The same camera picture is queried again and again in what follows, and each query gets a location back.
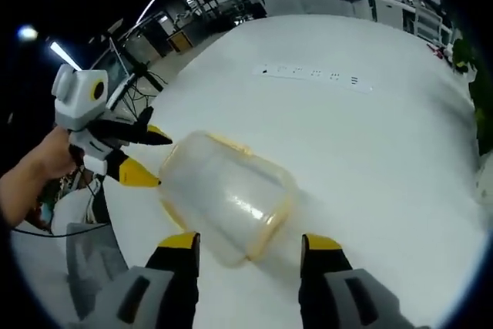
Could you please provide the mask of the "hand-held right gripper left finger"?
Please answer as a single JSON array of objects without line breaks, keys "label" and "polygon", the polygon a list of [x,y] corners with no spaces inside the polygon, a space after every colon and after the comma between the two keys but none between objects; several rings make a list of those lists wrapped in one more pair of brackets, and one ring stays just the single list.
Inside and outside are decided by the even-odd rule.
[{"label": "hand-held right gripper left finger", "polygon": [[199,300],[200,234],[162,240],[144,267],[116,281],[116,319],[129,328],[191,328]]}]

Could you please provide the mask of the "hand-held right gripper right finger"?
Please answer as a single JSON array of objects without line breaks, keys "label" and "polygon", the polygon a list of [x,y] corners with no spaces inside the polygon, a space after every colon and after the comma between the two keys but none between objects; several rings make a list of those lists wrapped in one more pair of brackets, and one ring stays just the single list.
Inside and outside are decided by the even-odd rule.
[{"label": "hand-held right gripper right finger", "polygon": [[335,240],[305,233],[301,242],[300,316],[304,328],[402,328],[397,297],[355,269]]}]

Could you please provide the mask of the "person's left hand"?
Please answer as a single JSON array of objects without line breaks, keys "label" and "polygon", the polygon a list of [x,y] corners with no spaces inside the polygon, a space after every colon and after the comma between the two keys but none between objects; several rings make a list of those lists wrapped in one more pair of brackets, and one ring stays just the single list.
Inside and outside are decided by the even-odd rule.
[{"label": "person's left hand", "polygon": [[34,149],[43,177],[53,180],[69,175],[77,168],[69,151],[69,133],[56,126]]}]

